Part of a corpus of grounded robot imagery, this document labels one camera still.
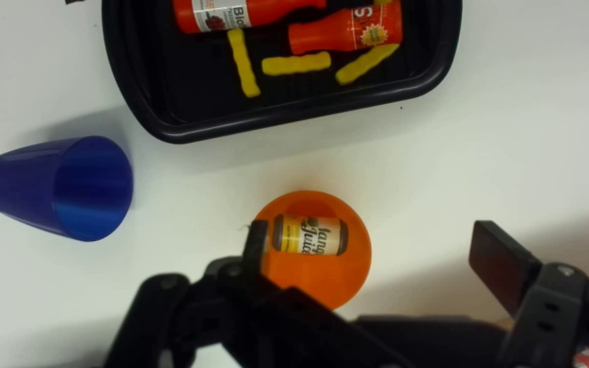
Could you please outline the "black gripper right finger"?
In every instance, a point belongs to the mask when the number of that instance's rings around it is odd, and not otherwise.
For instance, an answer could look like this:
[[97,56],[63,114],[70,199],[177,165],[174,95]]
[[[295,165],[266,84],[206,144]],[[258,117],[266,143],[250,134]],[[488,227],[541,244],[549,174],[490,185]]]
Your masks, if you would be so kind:
[[542,261],[495,221],[473,227],[469,263],[499,304],[515,314]]

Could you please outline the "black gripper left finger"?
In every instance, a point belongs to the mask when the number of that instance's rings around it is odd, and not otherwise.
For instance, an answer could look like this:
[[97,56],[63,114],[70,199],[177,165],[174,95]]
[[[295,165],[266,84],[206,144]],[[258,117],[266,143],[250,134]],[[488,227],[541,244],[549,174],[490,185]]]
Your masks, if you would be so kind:
[[262,269],[266,236],[269,236],[269,223],[254,221],[250,225],[248,239],[242,252],[242,265],[244,265],[244,271],[250,275],[258,275]]

